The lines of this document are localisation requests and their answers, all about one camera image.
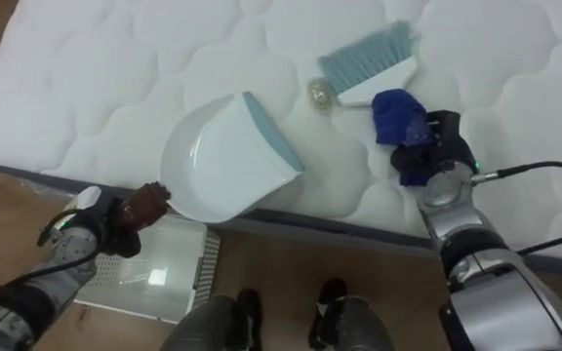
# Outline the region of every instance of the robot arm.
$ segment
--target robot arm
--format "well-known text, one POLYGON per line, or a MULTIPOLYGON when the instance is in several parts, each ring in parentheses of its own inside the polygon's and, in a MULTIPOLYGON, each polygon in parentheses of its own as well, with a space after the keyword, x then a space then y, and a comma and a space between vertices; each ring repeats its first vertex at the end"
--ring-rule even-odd
POLYGON ((77 209, 57 215, 41 233, 38 244, 53 237, 52 250, 0 287, 0 350, 31 348, 95 276, 97 254, 137 254, 138 231, 166 213, 168 196, 157 183, 124 203, 98 187, 80 193, 71 202, 77 209))
MULTIPOLYGON (((441 113, 458 128, 459 115, 441 113)), ((418 206, 448 280, 439 315, 452 349, 562 351, 561 300, 473 205, 473 186, 498 175, 478 175, 467 144, 447 130, 442 142, 457 145, 426 156, 432 177, 418 206)))

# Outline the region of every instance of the white brush handle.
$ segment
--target white brush handle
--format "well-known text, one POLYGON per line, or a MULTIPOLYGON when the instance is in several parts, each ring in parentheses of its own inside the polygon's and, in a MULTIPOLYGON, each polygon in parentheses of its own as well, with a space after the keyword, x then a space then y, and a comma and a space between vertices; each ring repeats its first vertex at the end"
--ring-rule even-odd
POLYGON ((386 90, 405 88, 417 69, 418 61, 416 58, 404 59, 376 76, 339 94, 338 100, 344 107, 370 106, 376 94, 386 90))

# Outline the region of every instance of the quilted mattress surface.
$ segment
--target quilted mattress surface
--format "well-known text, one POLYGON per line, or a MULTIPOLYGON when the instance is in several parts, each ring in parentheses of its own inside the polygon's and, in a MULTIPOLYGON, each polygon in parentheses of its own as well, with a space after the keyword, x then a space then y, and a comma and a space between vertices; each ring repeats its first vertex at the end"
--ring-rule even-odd
MULTIPOLYGON (((562 160, 562 0, 21 0, 0 44, 0 166, 134 188, 187 111, 251 91, 306 166, 262 208, 425 236, 370 111, 306 92, 316 58, 394 20, 420 34, 408 90, 462 114, 482 170, 562 160)), ((562 236, 562 171, 474 197, 516 248, 562 236)))

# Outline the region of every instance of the black shoe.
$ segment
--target black shoe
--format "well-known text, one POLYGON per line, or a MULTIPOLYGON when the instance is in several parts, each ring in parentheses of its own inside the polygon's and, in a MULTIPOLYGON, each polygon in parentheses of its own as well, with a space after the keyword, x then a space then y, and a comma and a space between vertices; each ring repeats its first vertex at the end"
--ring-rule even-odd
POLYGON ((261 300, 260 294, 253 289, 243 289, 236 298, 239 314, 248 326, 247 348, 249 351, 261 351, 261 300))
POLYGON ((332 279, 322 285, 316 304, 316 314, 307 338, 309 348, 324 350, 328 345, 336 345, 338 343, 337 321, 339 319, 338 314, 341 314, 341 311, 338 312, 338 308, 336 308, 336 313, 332 314, 330 311, 327 313, 326 320, 324 315, 330 304, 346 295, 346 283, 343 280, 332 279))

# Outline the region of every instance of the gray pants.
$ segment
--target gray pants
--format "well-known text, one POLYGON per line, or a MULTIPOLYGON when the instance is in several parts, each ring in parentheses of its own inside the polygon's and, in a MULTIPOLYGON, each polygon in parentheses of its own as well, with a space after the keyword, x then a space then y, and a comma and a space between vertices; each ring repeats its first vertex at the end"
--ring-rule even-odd
MULTIPOLYGON (((162 351, 221 351, 235 327, 232 317, 235 301, 214 296, 188 313, 162 345, 162 351)), ((364 299, 349 296, 343 300, 339 323, 340 351, 393 351, 385 325, 364 299)))

